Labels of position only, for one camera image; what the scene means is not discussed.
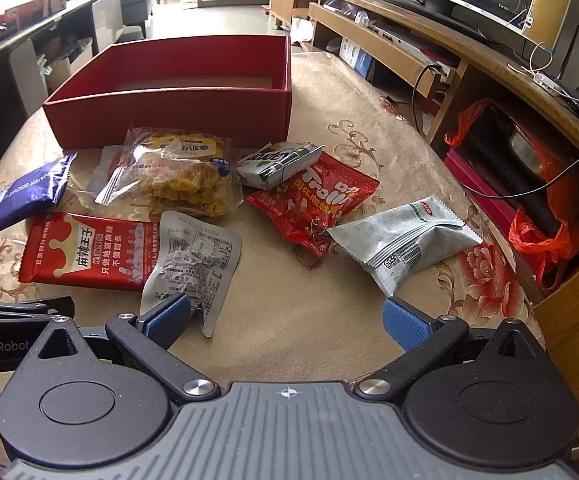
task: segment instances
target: red plastic bag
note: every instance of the red plastic bag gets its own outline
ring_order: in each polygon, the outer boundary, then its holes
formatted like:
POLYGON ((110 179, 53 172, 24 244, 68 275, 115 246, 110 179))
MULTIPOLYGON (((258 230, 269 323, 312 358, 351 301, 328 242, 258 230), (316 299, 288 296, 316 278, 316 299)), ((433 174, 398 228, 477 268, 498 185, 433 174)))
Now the red plastic bag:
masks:
MULTIPOLYGON (((458 116, 458 131, 445 135, 452 148, 460 146, 472 124, 489 107, 499 108, 527 135, 543 166, 543 178, 551 181, 579 158, 576 150, 563 136, 551 134, 545 120, 525 116, 516 107, 491 98, 477 101, 458 116)), ((561 283, 567 262, 579 254, 579 165, 547 188, 547 203, 560 228, 553 238, 545 236, 519 208, 509 229, 509 242, 523 256, 534 263, 536 281, 544 290, 554 290, 561 283), (544 283, 546 273, 556 269, 554 283, 544 283)))
POLYGON ((322 258, 332 243, 327 228, 359 206, 379 184, 323 153, 283 184, 269 191, 256 191, 245 202, 262 209, 285 238, 322 258))

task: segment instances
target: transparent plastic bag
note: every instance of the transparent plastic bag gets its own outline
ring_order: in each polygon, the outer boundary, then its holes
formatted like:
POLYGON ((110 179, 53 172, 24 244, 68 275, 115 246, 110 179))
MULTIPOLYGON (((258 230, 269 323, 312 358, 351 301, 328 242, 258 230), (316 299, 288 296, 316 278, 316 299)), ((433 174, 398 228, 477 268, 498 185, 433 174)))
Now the transparent plastic bag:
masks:
POLYGON ((228 139, 187 130, 134 128, 96 202, 147 206, 152 221, 167 210, 223 216, 242 202, 236 160, 228 139))

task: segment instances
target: shelf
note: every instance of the shelf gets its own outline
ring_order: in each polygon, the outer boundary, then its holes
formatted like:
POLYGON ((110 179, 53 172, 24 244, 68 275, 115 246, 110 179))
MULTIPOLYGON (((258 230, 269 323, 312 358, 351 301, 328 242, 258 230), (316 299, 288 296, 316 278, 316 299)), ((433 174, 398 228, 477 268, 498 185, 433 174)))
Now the shelf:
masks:
MULTIPOLYGON (((356 43, 362 50, 380 61, 412 86, 416 84, 416 80, 425 68, 424 63, 394 43, 384 40, 368 28, 336 14, 333 10, 311 3, 309 5, 309 16, 343 38, 348 38, 356 43)), ((424 97, 433 96, 440 82, 440 74, 426 72, 418 85, 418 92, 424 97)))

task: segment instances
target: cardboard box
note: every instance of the cardboard box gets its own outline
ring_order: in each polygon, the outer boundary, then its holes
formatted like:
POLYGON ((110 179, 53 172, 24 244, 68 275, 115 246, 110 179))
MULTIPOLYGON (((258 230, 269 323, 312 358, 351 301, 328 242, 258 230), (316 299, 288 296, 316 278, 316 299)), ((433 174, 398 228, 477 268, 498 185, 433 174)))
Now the cardboard box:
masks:
POLYGON ((66 0, 25 0, 7 8, 4 16, 8 22, 15 20, 18 30, 23 30, 66 7, 66 0))
POLYGON ((92 59, 91 38, 73 62, 70 62, 68 57, 63 57, 63 59, 58 59, 49 64, 51 67, 51 74, 45 76, 47 90, 50 92, 55 91, 59 86, 61 86, 61 84, 78 72, 78 70, 80 70, 90 59, 92 59))
MULTIPOLYGON (((369 18, 367 17, 367 12, 364 10, 359 10, 356 14, 355 22, 362 27, 367 27, 369 23, 369 18)), ((356 72, 361 74, 364 78, 367 78, 367 73, 369 72, 369 67, 373 58, 364 50, 361 49, 356 43, 350 41, 348 38, 343 38, 341 42, 341 59, 351 66, 356 72)))
POLYGON ((291 98, 289 38, 199 36, 111 45, 43 106, 64 149, 123 144, 130 126, 259 148, 287 139, 291 98))

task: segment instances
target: floor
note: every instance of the floor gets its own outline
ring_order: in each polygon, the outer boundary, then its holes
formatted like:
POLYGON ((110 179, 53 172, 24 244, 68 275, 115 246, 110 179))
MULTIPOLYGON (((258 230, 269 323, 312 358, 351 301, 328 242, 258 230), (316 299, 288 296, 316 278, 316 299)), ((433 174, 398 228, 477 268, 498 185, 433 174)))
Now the floor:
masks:
POLYGON ((186 7, 186 4, 154 6, 147 36, 179 38, 210 34, 287 34, 284 30, 274 30, 274 19, 265 15, 261 6, 186 7))

